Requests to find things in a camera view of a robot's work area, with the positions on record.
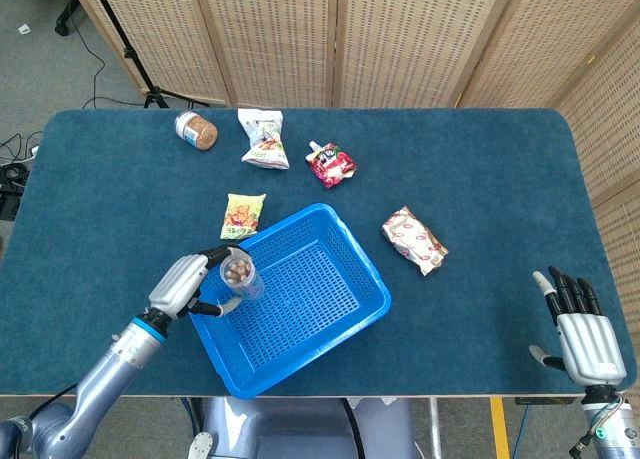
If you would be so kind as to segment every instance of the black cable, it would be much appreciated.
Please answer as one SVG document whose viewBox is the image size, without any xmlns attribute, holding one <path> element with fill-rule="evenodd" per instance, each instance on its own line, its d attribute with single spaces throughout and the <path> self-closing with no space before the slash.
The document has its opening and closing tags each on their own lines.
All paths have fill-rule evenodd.
<svg viewBox="0 0 640 459">
<path fill-rule="evenodd" d="M 68 7 L 69 7 L 69 10 L 71 10 L 71 0 L 69 0 Z M 105 68 L 106 64 L 102 60 L 102 58 L 100 56 L 98 56 L 95 52 L 93 52 L 91 49 L 89 49 L 89 46 L 87 46 L 87 43 L 84 40 L 84 37 L 82 37 L 82 34 L 80 33 L 80 29 L 78 28 L 78 25 L 76 24 L 76 21 L 73 18 L 73 14 L 69 14 L 69 19 L 71 19 L 71 23 L 73 24 L 73 27 L 76 29 L 76 32 L 78 33 L 78 37 L 82 41 L 82 45 L 84 46 L 84 48 L 87 50 L 87 52 L 89 54 L 91 54 L 98 61 L 100 61 L 100 64 L 101 64 L 100 68 L 93 75 L 93 97 L 90 99 L 90 101 L 93 100 L 93 108 L 97 109 L 97 107 L 96 107 L 96 82 L 98 80 L 98 74 L 100 74 L 102 72 L 102 70 Z"/>
<path fill-rule="evenodd" d="M 193 416 L 196 419 L 198 431 L 202 432 L 204 431 L 204 399 L 201 397 L 192 397 L 189 402 L 191 403 Z"/>
<path fill-rule="evenodd" d="M 24 157 L 22 158 L 22 160 L 26 160 L 27 159 L 27 154 L 30 152 L 29 151 L 29 141 L 36 134 L 42 134 L 42 131 L 36 131 L 36 132 L 32 132 L 31 134 L 29 134 L 29 136 L 27 137 L 27 140 L 26 140 L 26 142 L 24 144 Z"/>
<path fill-rule="evenodd" d="M 91 99 L 89 99 L 87 102 L 85 102 L 84 105 L 82 106 L 82 109 L 85 109 L 89 105 L 89 103 L 91 101 L 95 101 L 96 99 L 102 99 L 102 100 L 105 100 L 105 101 L 111 101 L 111 102 L 115 102 L 117 104 L 124 104 L 124 105 L 127 105 L 127 106 L 140 106 L 140 107 L 144 106 L 144 102 L 128 102 L 128 101 L 120 101 L 119 99 L 113 99 L 111 97 L 106 97 L 106 96 L 95 96 L 95 97 L 92 97 Z"/>
<path fill-rule="evenodd" d="M 31 414 L 29 414 L 29 419 L 33 420 L 39 413 L 40 411 L 42 411 L 42 409 L 44 409 L 45 407 L 47 407 L 49 404 L 51 404 L 53 401 L 56 401 L 58 399 L 60 399 L 62 396 L 64 396 L 67 392 L 69 392 L 71 389 L 74 389 L 76 386 L 78 385 L 78 383 L 76 382 L 75 384 L 71 384 L 69 387 L 67 387 L 65 390 L 60 391 L 58 394 L 56 394 L 53 397 L 50 397 L 49 399 L 47 399 L 46 401 L 44 401 L 42 404 L 40 404 L 38 407 L 36 407 Z"/>
<path fill-rule="evenodd" d="M 193 415 L 193 409 L 191 409 L 191 404 L 189 404 L 189 401 L 187 400 L 186 397 L 181 397 L 180 402 L 182 402 L 182 405 L 184 406 L 185 410 L 187 411 L 187 414 L 189 415 L 189 420 L 191 421 L 191 433 L 193 434 L 193 437 L 196 437 L 198 435 L 198 427 L 196 426 L 196 418 Z"/>
<path fill-rule="evenodd" d="M 356 416 L 353 414 L 353 410 L 349 405 L 349 401 L 346 398 L 342 398 L 342 406 L 344 407 L 344 411 L 347 413 L 347 419 L 349 419 L 349 424 L 351 424 L 351 430 L 353 431 L 353 442 L 356 443 L 356 450 L 358 451 L 358 459 L 365 459 L 364 455 L 364 445 L 362 444 L 362 437 L 360 436 L 360 428 L 358 427 L 358 422 L 356 421 Z"/>
<path fill-rule="evenodd" d="M 18 146 L 18 152 L 16 154 L 13 153 L 13 150 L 8 146 L 8 144 L 13 141 L 15 138 L 18 138 L 18 140 L 20 141 L 20 145 Z M 11 153 L 11 158 L 6 158 L 9 159 L 11 162 L 15 161 L 18 159 L 20 152 L 22 151 L 22 134 L 20 134 L 19 132 L 14 134 L 13 136 L 11 136 L 9 139 L 7 139 L 6 141 L 4 141 L 2 144 L 0 144 L 0 147 L 6 147 L 7 150 Z"/>
</svg>

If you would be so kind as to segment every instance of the yellow floor tape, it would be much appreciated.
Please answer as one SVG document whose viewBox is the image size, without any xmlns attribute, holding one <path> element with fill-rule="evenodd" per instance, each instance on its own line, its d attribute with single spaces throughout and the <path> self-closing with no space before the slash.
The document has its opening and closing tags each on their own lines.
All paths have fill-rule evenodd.
<svg viewBox="0 0 640 459">
<path fill-rule="evenodd" d="M 502 398 L 494 396 L 490 402 L 493 438 L 496 442 L 496 459 L 509 459 L 509 441 L 507 440 L 507 426 L 504 421 Z"/>
</svg>

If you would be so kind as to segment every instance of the woven panel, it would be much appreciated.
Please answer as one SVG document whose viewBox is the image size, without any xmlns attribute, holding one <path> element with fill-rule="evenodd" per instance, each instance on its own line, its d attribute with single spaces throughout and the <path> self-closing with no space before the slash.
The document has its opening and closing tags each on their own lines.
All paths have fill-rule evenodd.
<svg viewBox="0 0 640 459">
<path fill-rule="evenodd" d="M 123 58 L 124 46 L 118 33 L 116 32 L 116 28 L 113 27 L 111 21 L 109 20 L 109 16 L 105 12 L 104 8 L 100 5 L 99 0 L 79 0 L 82 8 L 85 10 L 87 15 L 91 18 L 98 32 L 102 34 L 103 39 L 109 45 L 113 52 L 121 58 L 121 64 L 126 68 L 126 72 L 129 73 L 131 79 L 135 83 L 135 87 L 139 90 L 144 90 L 145 85 L 142 77 L 138 73 L 138 70 L 133 66 L 132 63 L 128 63 L 128 59 Z"/>
<path fill-rule="evenodd" d="M 640 21 L 559 105 L 593 198 L 640 171 Z"/>
<path fill-rule="evenodd" d="M 520 0 L 463 104 L 546 105 L 633 1 Z"/>
<path fill-rule="evenodd" d="M 122 54 L 122 42 L 102 5 L 98 0 L 88 1 L 100 27 Z M 108 1 L 155 85 L 194 98 L 225 102 L 222 75 L 195 0 Z M 130 60 L 127 65 L 135 71 Z"/>
<path fill-rule="evenodd" d="M 495 0 L 346 0 L 339 106 L 450 105 Z"/>
<path fill-rule="evenodd" d="M 600 211 L 596 220 L 607 251 L 609 265 L 616 281 L 618 295 L 636 351 L 640 353 L 640 193 L 620 205 Z M 640 412 L 640 389 L 635 386 L 630 396 L 636 414 Z"/>
<path fill-rule="evenodd" d="M 239 104 L 326 105 L 329 9 L 337 0 L 200 1 Z"/>
</svg>

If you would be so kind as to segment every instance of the office chair wheel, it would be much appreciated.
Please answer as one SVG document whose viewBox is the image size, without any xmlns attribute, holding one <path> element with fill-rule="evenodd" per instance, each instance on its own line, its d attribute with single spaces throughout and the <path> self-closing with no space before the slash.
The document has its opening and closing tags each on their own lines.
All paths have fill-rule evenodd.
<svg viewBox="0 0 640 459">
<path fill-rule="evenodd" d="M 69 34 L 69 28 L 66 24 L 56 24 L 55 31 L 62 37 Z"/>
</svg>

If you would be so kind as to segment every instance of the blue plastic basket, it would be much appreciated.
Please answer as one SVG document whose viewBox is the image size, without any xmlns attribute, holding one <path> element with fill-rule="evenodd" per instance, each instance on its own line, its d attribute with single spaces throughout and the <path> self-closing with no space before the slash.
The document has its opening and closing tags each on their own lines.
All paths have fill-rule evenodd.
<svg viewBox="0 0 640 459">
<path fill-rule="evenodd" d="M 349 228 L 314 204 L 240 244 L 264 295 L 222 318 L 192 315 L 211 362 L 236 397 L 264 392 L 386 314 L 391 295 Z M 233 296 L 218 268 L 201 301 Z"/>
</svg>

